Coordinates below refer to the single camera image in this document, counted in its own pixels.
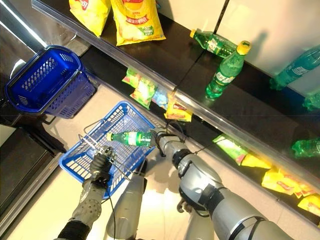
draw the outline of lying bottle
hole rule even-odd
[[[320,137],[296,141],[291,148],[294,150],[296,157],[320,156]]]
[[[281,90],[294,80],[302,77],[310,70],[320,65],[320,45],[315,46],[300,55],[274,78],[270,79],[270,88]]]
[[[151,145],[152,134],[151,132],[143,131],[108,132],[106,139],[107,141],[117,141],[130,146],[149,147]]]
[[[320,92],[305,97],[302,105],[309,111],[320,109]]]
[[[214,100],[222,95],[228,84],[241,72],[245,62],[245,55],[248,54],[250,49],[250,42],[242,41],[236,47],[234,53],[222,60],[213,79],[205,89],[208,99]]]
[[[203,49],[225,58],[236,51],[237,45],[228,39],[213,34],[211,31],[200,31],[193,29],[190,37],[197,40]]]

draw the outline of green snack bag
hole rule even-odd
[[[150,80],[141,77],[135,91],[130,95],[130,97],[132,97],[142,106],[149,109],[152,97],[155,92],[156,86]]]
[[[212,142],[217,144],[223,151],[225,151],[225,153],[235,160],[236,164],[239,166],[248,153],[244,147],[240,146],[234,140],[229,139],[226,134],[221,134],[213,139]]]
[[[140,78],[141,76],[138,73],[136,73],[136,71],[134,71],[131,68],[128,68],[126,71],[126,76],[122,79],[122,82],[129,84],[133,88],[136,88],[138,86]]]

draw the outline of bottle label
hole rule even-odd
[[[136,131],[128,132],[128,144],[132,145],[132,146],[137,145],[137,132]]]
[[[218,47],[218,42],[214,38],[208,41],[208,47],[206,49],[213,54],[218,54],[220,51],[220,47]]]
[[[218,81],[220,81],[221,83],[224,83],[224,84],[229,84],[232,82],[233,79],[235,79],[234,76],[230,76],[230,77],[224,76],[220,71],[216,72],[214,77]]]
[[[301,76],[301,75],[306,74],[307,72],[309,72],[309,70],[305,69],[305,68],[302,67],[302,66],[298,66],[298,67],[296,67],[296,68],[292,68],[291,71],[292,71],[294,74],[298,75],[298,76]]]

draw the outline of blue shopping basket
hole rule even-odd
[[[5,94],[19,111],[69,119],[95,92],[84,71],[74,52],[50,45],[15,74]]]
[[[65,153],[59,161],[61,168],[70,173],[79,182],[83,183],[90,174],[90,163],[92,162],[95,149],[92,147],[90,138],[94,139],[100,146],[112,147],[116,155],[118,168],[130,175],[130,171],[136,169],[145,159],[145,157],[154,149],[154,147],[128,146],[117,141],[107,141],[106,134],[121,133],[125,131],[147,132],[153,129],[154,125],[149,122],[141,113],[138,112],[130,103],[126,101],[119,102],[96,126],[84,136],[75,146]],[[114,165],[110,169],[111,180],[109,181],[110,196],[124,181],[125,177]]]

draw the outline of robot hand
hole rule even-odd
[[[220,240],[292,240],[246,200],[224,187],[222,180],[178,136],[152,131],[161,154],[171,160],[181,178],[179,193],[197,211],[208,211]]]

